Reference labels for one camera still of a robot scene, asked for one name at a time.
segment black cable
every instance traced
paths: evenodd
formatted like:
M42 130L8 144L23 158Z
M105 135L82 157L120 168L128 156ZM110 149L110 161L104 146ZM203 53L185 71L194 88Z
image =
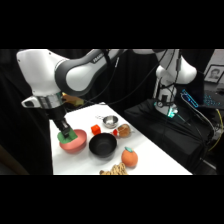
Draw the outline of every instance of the black cable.
M165 128L164 128L164 130L163 130L163 136L162 136L162 142L163 142L163 144L164 144L165 132L166 132L166 129L167 129L168 115L169 115L170 108L171 108L172 96L173 96L173 92L174 92L174 89L175 89L175 85L176 85L176 83L177 83L177 79L178 79L178 77L179 77L179 73L180 73L180 71L179 71L179 69L177 68L177 76L176 76L175 82L174 82L174 84L173 84L174 86L173 86L172 95L171 95L171 98L170 98L169 110L168 110L167 115L166 115L166 123L165 123Z
M171 64L171 62L173 61L173 57L174 57L174 55L175 55L175 52L176 52L176 49L173 50L173 56L172 56L172 58L171 58L171 60L170 60L170 63L168 64L166 70L170 67L170 64Z
M88 103L91 103L91 104L94 104L94 105L101 105L101 106L109 106L109 105L113 105L113 104L116 104L116 103L119 103L119 102L121 102L121 101L123 101L123 100L125 100L126 98L128 98L129 96L131 96L134 92L136 92L138 89L139 89L139 87L141 87L141 85L146 81L146 79L151 75L151 73L158 67L158 65L160 65L160 62L163 60L163 58L165 57L165 55L166 55L166 53L167 53L167 50L168 49L166 49L166 51L165 51L165 53L164 53L164 55L162 56L162 58L159 60L159 62L158 62L158 64L156 64L156 66L148 73L148 75L143 79L143 81L131 92L131 93L129 93L127 96L125 96L124 98L122 98L121 100L118 100L118 101L115 101L115 102L112 102L112 103L108 103L108 104L99 104L99 103L94 103L94 102L91 102L91 101L89 101L89 100L85 100L85 99L82 99L82 98L80 98L80 99L82 99L82 100L84 100L84 101L86 101L86 102L88 102Z
M111 84L111 82L112 82L112 80L113 80L113 78L114 78L114 75L115 75L115 73L116 73L116 71L117 71L117 66L118 66L119 59L120 59L120 58L117 58L117 62L116 62L115 68L114 68L113 75L112 75L112 77L111 77L109 83L107 84L107 86L104 88L104 90L103 90L100 94L98 94L97 96L95 96L94 98L92 98L92 99L89 100L89 101L92 101L92 100L96 99L97 97L101 96L101 95L107 90L107 88L108 88L109 85ZM86 101L87 103L85 103L84 105L82 105L82 106L79 107L78 109L81 109L81 108L83 108L86 104L88 104L88 101L87 101L87 100L84 100L84 101Z
M175 53L176 53L176 49L174 49L174 51L173 51L173 55L172 55L172 57L171 57L171 60L170 60L170 62L169 62L169 64L168 64L166 70L170 67L170 64L171 64L171 62L173 61L173 57L174 57ZM159 90L161 91L161 89L168 89L168 90L170 91L169 88L170 88L170 86L163 87L163 88L160 88L160 87L159 87Z
M190 124L193 124L194 128L197 130L198 134L200 135L200 138L202 140L202 143L204 145L204 153L200 158L200 161L198 162L198 164L195 166L194 170L193 170L193 174L195 174L196 170L198 169L198 167L202 164L202 162L205 160L207 154L209 153L208 151L208 145L205 143L205 140L203 139L203 136L201 134L201 132L199 131L199 129L197 128L197 126L195 125L194 121L192 120L192 114L196 114L196 112L189 106L190 108L190 112L191 112L191 116L190 116Z

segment table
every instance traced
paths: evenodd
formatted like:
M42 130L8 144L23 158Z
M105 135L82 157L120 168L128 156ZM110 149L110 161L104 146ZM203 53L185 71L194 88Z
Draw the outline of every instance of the table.
M191 175L185 168L148 140L130 124L134 133L125 139L118 139L118 147L112 158L99 159L89 150L89 141L93 137L91 127L98 124L102 132L111 132L103 126L102 120L96 116L114 115L119 118L119 124L129 124L108 106L94 105L66 115L67 122L74 129L82 129L87 133L87 145L79 153L71 155L63 151L57 139L59 130L50 122L53 168L55 175L99 175L101 170L110 171L114 165L121 162L125 147L131 147L139 157L136 168L127 168L129 175Z

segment orange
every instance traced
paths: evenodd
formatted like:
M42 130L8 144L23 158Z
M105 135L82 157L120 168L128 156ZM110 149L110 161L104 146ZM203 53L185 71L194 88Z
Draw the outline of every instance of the orange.
M125 166L135 167L138 164L138 155L131 148L125 147L121 160Z

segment metal bowl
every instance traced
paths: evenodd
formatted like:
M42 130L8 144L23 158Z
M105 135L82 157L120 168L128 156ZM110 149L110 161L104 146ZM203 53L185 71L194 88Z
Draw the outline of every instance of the metal bowl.
M108 116L103 119L105 127L109 129L116 128L118 125L118 118L115 116Z

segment cable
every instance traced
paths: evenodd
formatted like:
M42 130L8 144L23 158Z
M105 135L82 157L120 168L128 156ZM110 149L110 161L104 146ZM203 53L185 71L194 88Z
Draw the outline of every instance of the cable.
M181 98L182 98L182 100L187 104L187 105L189 105L193 110L195 110L197 113L199 113L210 125L211 125L211 127L212 127L212 130L213 130L213 136L214 136L214 134L215 134L215 128L213 127L213 125L212 125L212 123L208 120L208 118L207 117L205 117L205 115L204 114L202 114L200 111L198 111L197 109L195 109L190 103L188 103L184 98L183 98L183 95L184 94L181 94Z
M101 96L101 95L107 90L107 88L108 88L109 85L111 84L111 82L112 82L112 80L113 80L113 78L114 78L114 75L115 75L115 73L116 73L116 71L117 71L117 66L118 66L118 63L119 63L119 59L120 59L120 58L117 58L117 62L116 62L115 68L114 68L113 75L112 75L112 77L111 77L109 83L108 83L107 86L105 87L105 89L104 89L100 94L98 94L97 96L95 96L94 98L92 98L92 99L89 100L89 101L92 101L92 100L96 99L97 97ZM83 104L81 107L79 107L78 110L81 109L81 108L83 108L87 103L85 103L85 104Z
M148 75L143 79L143 81L131 93L129 93L127 96L125 96L121 100L118 100L118 101L115 101L115 102L112 102L112 103L108 103L108 104L99 104L99 103L94 103L94 102L91 102L89 100L85 100L85 99L82 99L82 98L80 98L80 99L82 99L82 100L84 100L84 101L86 101L88 103L91 103L91 104L94 104L94 105L101 105L101 106L110 106L110 105L113 105L113 104L116 104L116 103L119 103L119 102L125 100L126 98L131 96L134 92L136 92L139 89L139 87L141 87L141 85L146 81L146 79L151 75L151 73L158 67L158 65L160 65L160 62L165 57L166 53L167 53L167 49L166 49L164 55L162 56L162 58L159 60L158 64L156 64L156 66L148 73Z
M176 52L176 49L174 49L174 51L173 51L172 58L171 58L171 60L170 60L169 65L167 66L166 70L170 67L170 64L171 64L171 62L173 61L173 57L174 57L174 55L175 55L175 52Z
M169 109L168 109L168 112L167 112L167 115L166 115L165 128L164 128L164 130L163 130L163 136L162 136L162 141L163 141L163 143L164 143L165 132L166 132L166 129L167 129L167 121L168 121L168 115L169 115L170 108L171 108L172 96L174 96L174 95L173 95L173 92L174 92L175 85L176 85L177 80L178 80L178 77L179 77L179 72L180 72L179 69L177 69L177 76L176 76L175 82L174 82L174 84L173 84L173 90L172 90L172 92L171 92L171 98L170 98L170 103L169 103Z
M205 144L205 140L203 139L203 136L202 136L201 132L199 131L198 127L195 125L194 121L192 120L192 114L194 111L191 108L190 108L190 112L191 112L191 117L190 117L191 124L193 124L194 128L197 130L197 132L202 140L202 143L203 143L204 147L206 148L207 145Z
M217 111L218 114L219 114L219 118L220 118L220 121L221 121L222 132L221 132L221 136L220 136L220 138L219 138L218 141L215 143L215 145L214 145L211 149L208 150L209 152L211 152L211 151L218 145L220 139L222 138L222 134L223 134L223 122L222 122L222 116L221 116L220 111L219 111L218 109L216 109L216 111Z

